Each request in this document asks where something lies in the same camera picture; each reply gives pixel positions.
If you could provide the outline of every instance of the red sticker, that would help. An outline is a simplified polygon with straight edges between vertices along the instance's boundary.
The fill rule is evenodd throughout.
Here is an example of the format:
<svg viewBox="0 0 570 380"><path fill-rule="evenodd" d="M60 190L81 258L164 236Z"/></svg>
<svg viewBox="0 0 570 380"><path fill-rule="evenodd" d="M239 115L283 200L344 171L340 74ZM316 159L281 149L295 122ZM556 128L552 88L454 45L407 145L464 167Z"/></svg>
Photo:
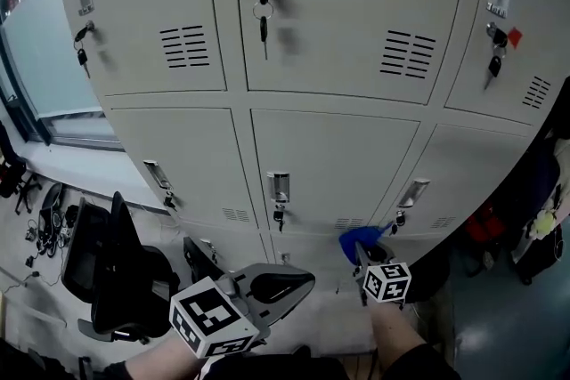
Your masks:
<svg viewBox="0 0 570 380"><path fill-rule="evenodd" d="M507 35L510 43L513 45L513 48L517 49L518 42L523 37L523 34L517 28L512 28Z"/></svg>

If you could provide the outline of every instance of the blue cloth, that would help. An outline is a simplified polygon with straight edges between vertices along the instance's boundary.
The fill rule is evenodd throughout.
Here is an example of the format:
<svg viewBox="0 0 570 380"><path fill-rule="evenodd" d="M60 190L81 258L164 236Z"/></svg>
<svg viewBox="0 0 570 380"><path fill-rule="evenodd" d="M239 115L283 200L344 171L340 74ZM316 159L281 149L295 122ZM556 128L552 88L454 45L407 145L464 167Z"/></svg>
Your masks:
<svg viewBox="0 0 570 380"><path fill-rule="evenodd" d="M365 247L374 247L376 246L379 238L384 234L384 231L386 231L391 226L392 223L389 223L384 228L361 227L341 234L340 238L338 238L338 242L340 243L340 246L342 247L342 251L345 253L346 258L348 258L348 261L354 265L357 264L356 241L360 241L360 243Z"/></svg>

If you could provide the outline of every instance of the ventilation slot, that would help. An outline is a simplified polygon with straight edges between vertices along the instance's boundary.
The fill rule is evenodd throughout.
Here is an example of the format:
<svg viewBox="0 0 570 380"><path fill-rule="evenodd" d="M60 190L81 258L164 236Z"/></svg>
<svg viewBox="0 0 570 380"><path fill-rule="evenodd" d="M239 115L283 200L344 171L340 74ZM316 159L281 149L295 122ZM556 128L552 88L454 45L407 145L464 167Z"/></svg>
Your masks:
<svg viewBox="0 0 570 380"><path fill-rule="evenodd" d="M240 209L229 209L227 207L224 207L222 209L222 212L224 213L224 217L227 220L249 223L249 215L247 211L241 211Z"/></svg>
<svg viewBox="0 0 570 380"><path fill-rule="evenodd" d="M433 38L388 30L380 73L426 79L435 46Z"/></svg>
<svg viewBox="0 0 570 380"><path fill-rule="evenodd" d="M202 26L160 30L160 41L170 69L209 65L208 48Z"/></svg>
<svg viewBox="0 0 570 380"><path fill-rule="evenodd" d="M534 77L531 84L528 86L523 104L532 106L533 108L540 109L542 103L546 100L549 93L550 83L539 77Z"/></svg>
<svg viewBox="0 0 570 380"><path fill-rule="evenodd" d="M360 228L364 225L364 219L337 219L335 223L336 230L348 230L352 228Z"/></svg>
<svg viewBox="0 0 570 380"><path fill-rule="evenodd" d="M450 226L454 220L455 217L440 217L432 223L430 228L431 230L441 230L442 228L447 228Z"/></svg>

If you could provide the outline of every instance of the black office chair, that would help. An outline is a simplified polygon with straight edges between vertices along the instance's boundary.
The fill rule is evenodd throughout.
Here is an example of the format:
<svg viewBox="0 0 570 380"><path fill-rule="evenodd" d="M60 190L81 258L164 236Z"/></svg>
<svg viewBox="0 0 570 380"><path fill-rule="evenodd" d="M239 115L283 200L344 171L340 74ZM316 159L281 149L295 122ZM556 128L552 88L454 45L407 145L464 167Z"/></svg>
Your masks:
<svg viewBox="0 0 570 380"><path fill-rule="evenodd" d="M63 285L91 304L79 330L104 342L161 337L180 280L156 247L142 246L125 201L115 192L110 214L81 198Z"/></svg>
<svg viewBox="0 0 570 380"><path fill-rule="evenodd" d="M20 215L20 204L23 201L26 205L28 213L32 210L29 207L28 194L34 188L42 189L42 186L37 182L37 176L32 173L27 181L22 180L22 176L26 173L26 160L18 156L12 148L8 133L0 122L0 150L4 156L4 164L0 169L0 197L9 198L13 193L20 193L18 203L16 204L16 214Z"/></svg>

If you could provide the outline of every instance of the key ring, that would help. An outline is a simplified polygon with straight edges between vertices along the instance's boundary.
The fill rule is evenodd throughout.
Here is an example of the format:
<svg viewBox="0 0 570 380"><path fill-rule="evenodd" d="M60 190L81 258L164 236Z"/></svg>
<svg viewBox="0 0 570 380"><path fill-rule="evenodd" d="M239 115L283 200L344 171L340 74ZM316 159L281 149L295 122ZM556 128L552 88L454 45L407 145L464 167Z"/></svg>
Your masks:
<svg viewBox="0 0 570 380"><path fill-rule="evenodd" d="M255 5L253 5L253 15L257 20L261 20L262 16L257 16L256 15L256 7L260 5L259 2L256 2ZM271 5L271 2L267 2L267 5L269 5L271 7L271 12L269 13L269 16L265 16L265 18L268 20L269 18L271 18L273 16L273 5Z"/></svg>
<svg viewBox="0 0 570 380"><path fill-rule="evenodd" d="M500 55L501 53L497 53L497 50L500 49L502 49L502 55ZM505 57L507 57L507 48L504 46L499 46L498 44L494 44L493 55L497 56L499 59L504 59Z"/></svg>

